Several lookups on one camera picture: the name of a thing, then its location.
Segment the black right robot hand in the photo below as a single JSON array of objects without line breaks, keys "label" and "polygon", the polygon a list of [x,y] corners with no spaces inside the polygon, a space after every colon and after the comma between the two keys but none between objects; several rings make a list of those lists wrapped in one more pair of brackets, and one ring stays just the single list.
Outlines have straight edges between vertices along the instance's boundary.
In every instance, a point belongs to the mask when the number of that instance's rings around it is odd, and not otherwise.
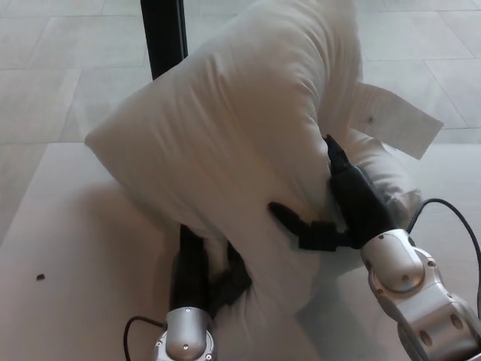
[{"label": "black right robot hand", "polygon": [[399,229],[399,223],[370,178],[351,164],[343,148],[330,135],[324,140],[331,171],[328,185],[345,221],[346,231],[338,231],[333,222],[306,223],[279,202],[268,204],[271,215],[298,238],[298,247],[302,250],[334,252],[338,247],[359,250],[378,235]]}]

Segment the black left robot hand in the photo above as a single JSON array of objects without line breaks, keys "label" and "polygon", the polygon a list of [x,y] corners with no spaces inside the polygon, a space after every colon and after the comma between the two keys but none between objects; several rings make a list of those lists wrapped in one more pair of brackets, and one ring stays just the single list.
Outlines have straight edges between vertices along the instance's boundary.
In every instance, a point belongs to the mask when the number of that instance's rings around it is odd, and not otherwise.
[{"label": "black left robot hand", "polygon": [[189,227],[180,227],[180,249],[174,259],[169,309],[194,307],[213,319],[233,305],[252,285],[242,256],[227,243],[228,269],[209,281],[209,259],[204,239]]}]

